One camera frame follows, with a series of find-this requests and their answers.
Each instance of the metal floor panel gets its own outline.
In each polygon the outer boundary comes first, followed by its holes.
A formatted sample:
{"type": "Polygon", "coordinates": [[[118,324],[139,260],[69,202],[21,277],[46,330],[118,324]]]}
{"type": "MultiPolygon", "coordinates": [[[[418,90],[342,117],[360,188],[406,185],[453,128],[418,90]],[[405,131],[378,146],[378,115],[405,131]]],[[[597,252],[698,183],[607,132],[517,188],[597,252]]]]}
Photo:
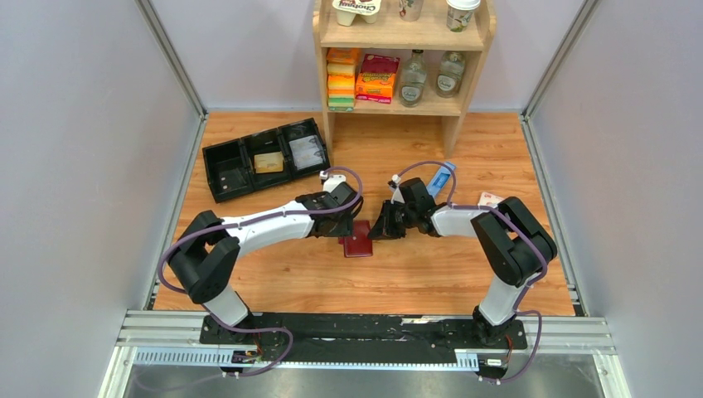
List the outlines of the metal floor panel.
{"type": "MultiPolygon", "coordinates": [[[[513,356],[511,373],[526,356],[513,356]]],[[[589,355],[538,356],[518,381],[490,386],[473,373],[453,371],[350,371],[274,369],[250,379],[218,378],[192,388],[150,392],[133,383],[134,375],[145,386],[181,386],[216,375],[216,368],[189,366],[134,366],[125,393],[127,398],[185,397],[285,397],[285,398],[492,398],[502,397],[605,397],[594,359],[589,355]]]]}

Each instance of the wooden floor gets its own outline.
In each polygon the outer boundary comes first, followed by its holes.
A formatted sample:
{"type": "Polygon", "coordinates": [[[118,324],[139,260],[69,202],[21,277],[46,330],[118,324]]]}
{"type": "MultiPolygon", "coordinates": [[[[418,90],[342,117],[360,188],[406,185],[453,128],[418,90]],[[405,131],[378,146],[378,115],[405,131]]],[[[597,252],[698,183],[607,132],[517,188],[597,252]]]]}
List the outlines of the wooden floor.
{"type": "MultiPolygon", "coordinates": [[[[215,113],[203,146],[270,129],[315,113],[215,113]]],[[[334,164],[347,166],[364,182],[364,207],[357,220],[376,220],[386,182],[411,163],[442,160],[439,118],[340,114],[334,164]]],[[[483,191],[520,197],[548,227],[531,160],[516,114],[469,114],[454,156],[457,203],[476,204],[483,191]]],[[[436,167],[406,175],[426,182],[436,167]]],[[[200,211],[243,216],[281,206],[296,196],[318,192],[317,177],[215,204],[207,187],[201,153],[186,194],[176,236],[200,211]]],[[[167,279],[177,284],[167,269],[167,279]]],[[[252,311],[331,313],[470,314],[486,294],[492,270],[477,240],[433,238],[410,232],[403,240],[377,241],[374,255],[346,259],[336,238],[290,240],[237,261],[230,283],[252,311]]],[[[201,309],[183,294],[158,291],[155,309],[201,309]]],[[[545,315],[574,315],[558,260],[527,295],[521,309],[545,315]]]]}

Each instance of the white wall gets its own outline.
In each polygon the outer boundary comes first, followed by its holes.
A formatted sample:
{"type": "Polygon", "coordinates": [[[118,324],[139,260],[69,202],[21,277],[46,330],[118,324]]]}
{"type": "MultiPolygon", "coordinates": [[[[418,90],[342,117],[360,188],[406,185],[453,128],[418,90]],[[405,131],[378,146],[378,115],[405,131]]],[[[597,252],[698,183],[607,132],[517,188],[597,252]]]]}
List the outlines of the white wall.
{"type": "Polygon", "coordinates": [[[134,1],[0,2],[0,396],[96,396],[194,110],[134,1]]]}
{"type": "Polygon", "coordinates": [[[703,391],[701,19],[701,2],[600,2],[533,119],[580,291],[638,398],[703,391]]]}
{"type": "MultiPolygon", "coordinates": [[[[525,108],[582,2],[495,0],[497,35],[471,108],[525,108]]],[[[208,108],[320,108],[313,0],[153,3],[208,108]]]]}

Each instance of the black tray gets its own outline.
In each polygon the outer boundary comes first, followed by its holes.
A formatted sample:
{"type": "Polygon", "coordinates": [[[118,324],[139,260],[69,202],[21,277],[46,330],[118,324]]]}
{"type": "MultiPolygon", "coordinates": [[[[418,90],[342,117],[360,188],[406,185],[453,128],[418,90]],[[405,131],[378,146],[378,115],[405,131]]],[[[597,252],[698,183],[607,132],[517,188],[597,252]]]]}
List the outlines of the black tray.
{"type": "Polygon", "coordinates": [[[202,155],[207,184],[216,203],[318,174],[330,167],[327,146],[312,118],[203,148],[202,155]],[[298,168],[290,142],[307,137],[316,141],[322,162],[298,168]],[[272,152],[283,154],[284,170],[256,174],[254,155],[272,152]]]}

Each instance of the wooden shelf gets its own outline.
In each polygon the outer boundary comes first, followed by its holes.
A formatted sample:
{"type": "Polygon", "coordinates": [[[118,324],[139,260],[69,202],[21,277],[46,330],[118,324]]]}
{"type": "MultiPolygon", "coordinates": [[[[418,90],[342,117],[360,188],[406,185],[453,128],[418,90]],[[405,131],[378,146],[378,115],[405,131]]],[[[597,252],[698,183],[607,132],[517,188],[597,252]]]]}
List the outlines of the wooden shelf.
{"type": "Polygon", "coordinates": [[[415,22],[400,19],[397,0],[384,0],[376,23],[366,23],[357,17],[350,27],[344,27],[337,23],[333,7],[320,16],[320,23],[322,47],[455,51],[483,51],[484,47],[476,18],[471,19],[464,32],[451,32],[447,28],[446,0],[424,0],[422,14],[415,22]]]}
{"type": "Polygon", "coordinates": [[[396,90],[390,104],[379,104],[374,101],[356,100],[352,112],[334,111],[343,114],[419,114],[424,116],[461,116],[463,109],[463,98],[458,95],[452,98],[443,98],[437,95],[434,82],[437,80],[437,69],[429,69],[427,80],[424,84],[422,99],[419,104],[408,108],[400,103],[398,98],[398,87],[400,83],[395,81],[396,90]]]}
{"type": "Polygon", "coordinates": [[[313,7],[313,39],[318,64],[320,99],[322,100],[322,131],[327,151],[334,163],[334,124],[339,112],[327,107],[327,49],[328,47],[358,47],[452,50],[466,55],[462,85],[453,98],[439,97],[434,91],[437,70],[430,69],[423,98],[413,108],[400,104],[396,93],[392,104],[357,101],[349,114],[417,114],[440,116],[444,137],[444,156],[452,156],[454,145],[461,134],[461,126],[478,84],[488,50],[496,35],[496,12],[493,0],[482,0],[464,32],[447,28],[447,2],[424,0],[419,20],[406,22],[398,15],[397,0],[383,0],[376,23],[368,24],[361,18],[350,27],[337,23],[337,13],[331,0],[315,0],[313,7]]]}

